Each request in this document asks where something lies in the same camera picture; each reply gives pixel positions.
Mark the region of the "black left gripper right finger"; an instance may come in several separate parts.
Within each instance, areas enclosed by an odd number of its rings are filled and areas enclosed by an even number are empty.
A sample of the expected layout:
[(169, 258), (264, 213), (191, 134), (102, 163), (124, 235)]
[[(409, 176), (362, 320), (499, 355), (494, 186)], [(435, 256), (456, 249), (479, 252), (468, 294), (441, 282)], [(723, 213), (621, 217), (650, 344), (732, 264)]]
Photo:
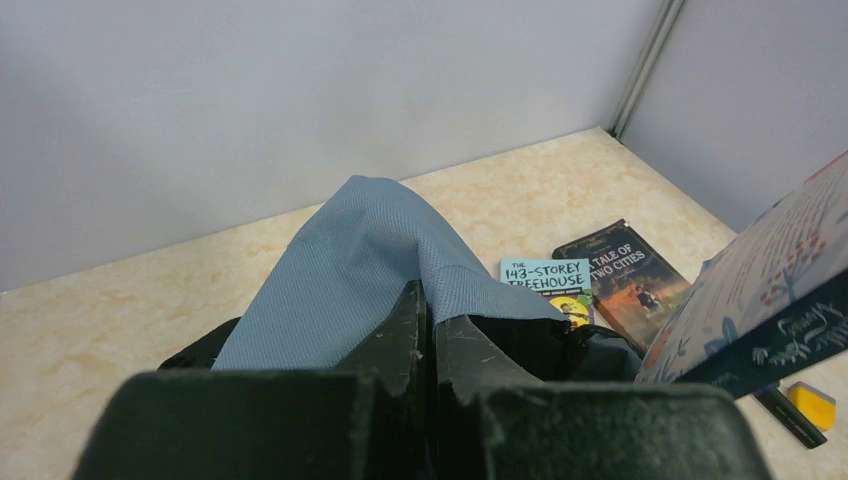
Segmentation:
[(434, 329), (439, 479), (766, 479), (733, 400), (704, 385), (545, 382), (467, 317)]

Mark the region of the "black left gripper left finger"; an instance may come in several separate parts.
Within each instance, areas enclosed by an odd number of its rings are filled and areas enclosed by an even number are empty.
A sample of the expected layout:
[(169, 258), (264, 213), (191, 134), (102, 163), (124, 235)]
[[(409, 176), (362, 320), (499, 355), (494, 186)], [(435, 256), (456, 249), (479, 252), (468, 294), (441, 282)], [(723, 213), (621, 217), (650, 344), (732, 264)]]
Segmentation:
[(123, 383), (77, 479), (420, 479), (426, 471), (424, 292), (407, 283), (336, 366), (216, 371), (228, 321)]

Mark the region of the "colourful comic book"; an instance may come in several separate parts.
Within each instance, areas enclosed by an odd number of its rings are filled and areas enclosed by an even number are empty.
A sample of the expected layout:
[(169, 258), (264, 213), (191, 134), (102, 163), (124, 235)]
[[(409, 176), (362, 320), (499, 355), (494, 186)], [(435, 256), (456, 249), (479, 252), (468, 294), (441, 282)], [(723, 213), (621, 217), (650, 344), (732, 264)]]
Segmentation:
[(588, 259), (503, 258), (499, 278), (545, 297), (571, 323), (570, 330), (595, 323)]

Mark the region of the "blue student backpack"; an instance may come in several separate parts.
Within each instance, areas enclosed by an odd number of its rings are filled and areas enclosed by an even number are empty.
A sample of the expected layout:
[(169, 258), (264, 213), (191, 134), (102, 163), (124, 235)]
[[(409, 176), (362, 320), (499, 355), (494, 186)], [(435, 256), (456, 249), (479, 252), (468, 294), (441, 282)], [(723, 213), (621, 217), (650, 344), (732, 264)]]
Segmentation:
[(354, 176), (294, 236), (241, 317), (167, 369), (334, 367), (418, 282), (434, 323), (467, 316), (545, 381), (631, 381), (641, 361), (618, 334), (569, 329), (538, 293), (493, 278), (452, 226), (396, 181)]

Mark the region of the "dark brown bottom book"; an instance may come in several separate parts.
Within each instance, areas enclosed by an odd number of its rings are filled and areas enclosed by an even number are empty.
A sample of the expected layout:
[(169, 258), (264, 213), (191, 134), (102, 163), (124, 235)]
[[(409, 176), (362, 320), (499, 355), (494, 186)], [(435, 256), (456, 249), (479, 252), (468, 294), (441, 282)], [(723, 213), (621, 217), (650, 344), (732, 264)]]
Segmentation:
[(625, 219), (557, 247), (552, 258), (589, 261), (595, 310), (643, 353), (690, 287)]

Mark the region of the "Little Women book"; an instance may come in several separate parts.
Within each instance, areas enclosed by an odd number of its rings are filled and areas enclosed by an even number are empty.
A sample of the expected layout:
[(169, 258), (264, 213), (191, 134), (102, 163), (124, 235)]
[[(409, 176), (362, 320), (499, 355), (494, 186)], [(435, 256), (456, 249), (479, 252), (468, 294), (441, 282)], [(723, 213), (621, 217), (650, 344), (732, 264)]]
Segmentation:
[(660, 329), (638, 384), (738, 399), (847, 347), (847, 157), (840, 155), (706, 261)]

